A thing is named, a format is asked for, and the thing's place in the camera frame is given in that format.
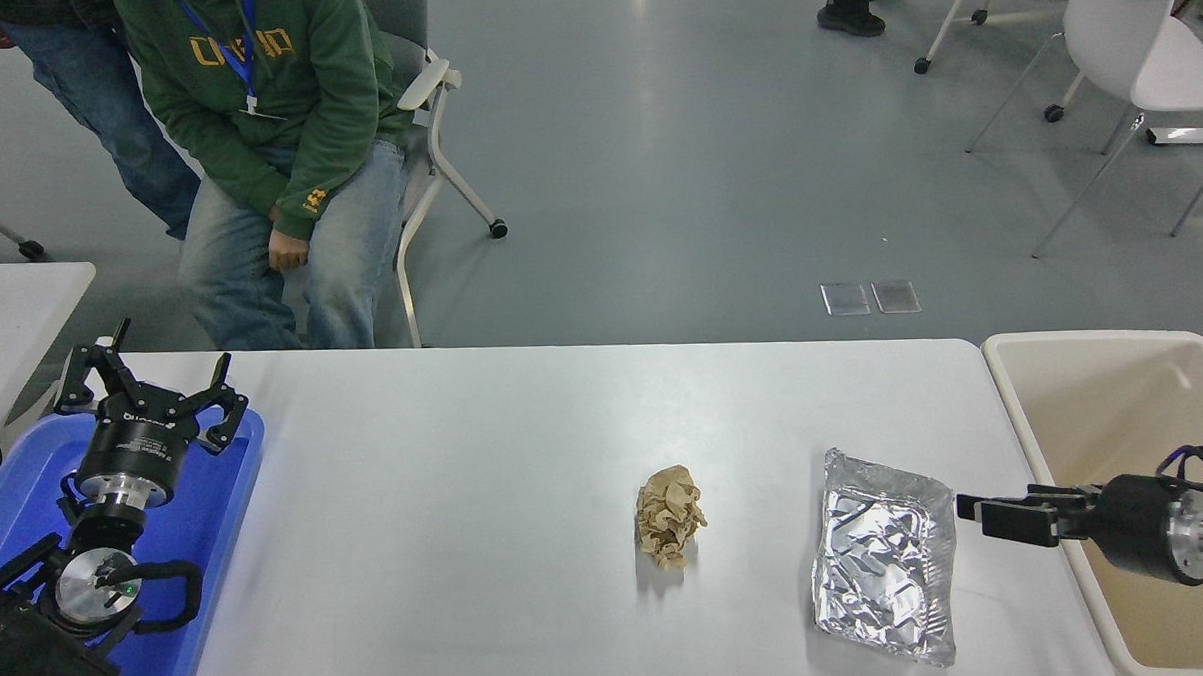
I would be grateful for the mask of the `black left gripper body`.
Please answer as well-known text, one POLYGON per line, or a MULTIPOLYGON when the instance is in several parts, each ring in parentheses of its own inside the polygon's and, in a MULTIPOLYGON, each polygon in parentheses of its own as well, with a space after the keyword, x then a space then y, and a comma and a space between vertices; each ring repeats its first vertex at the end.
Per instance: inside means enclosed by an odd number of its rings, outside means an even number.
POLYGON ((146 407, 137 408, 119 393, 99 403, 96 428, 76 472, 81 496, 99 499, 112 490, 125 491, 132 480, 146 496, 176 494, 198 420, 192 413, 170 414, 174 403, 156 395, 143 401, 146 407))

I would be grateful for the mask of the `seated person's left hand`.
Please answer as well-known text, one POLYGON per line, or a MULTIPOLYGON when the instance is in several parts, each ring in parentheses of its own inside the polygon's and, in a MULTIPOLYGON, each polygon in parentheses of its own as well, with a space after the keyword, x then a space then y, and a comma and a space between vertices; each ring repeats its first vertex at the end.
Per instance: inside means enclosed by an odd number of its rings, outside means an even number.
POLYGON ((300 269, 310 260, 309 253, 309 239, 294 238, 275 229, 269 231, 268 250, 266 250, 269 269, 279 272, 300 269))

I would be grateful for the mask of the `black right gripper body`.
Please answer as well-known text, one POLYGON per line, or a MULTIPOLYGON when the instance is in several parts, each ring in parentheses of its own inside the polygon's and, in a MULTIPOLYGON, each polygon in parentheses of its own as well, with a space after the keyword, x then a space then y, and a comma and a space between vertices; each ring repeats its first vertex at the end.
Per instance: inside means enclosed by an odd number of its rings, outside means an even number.
POLYGON ((1171 550, 1172 508, 1180 496, 1165 479, 1134 474, 1107 481, 1094 504, 1094 544, 1118 569, 1186 585, 1171 550))

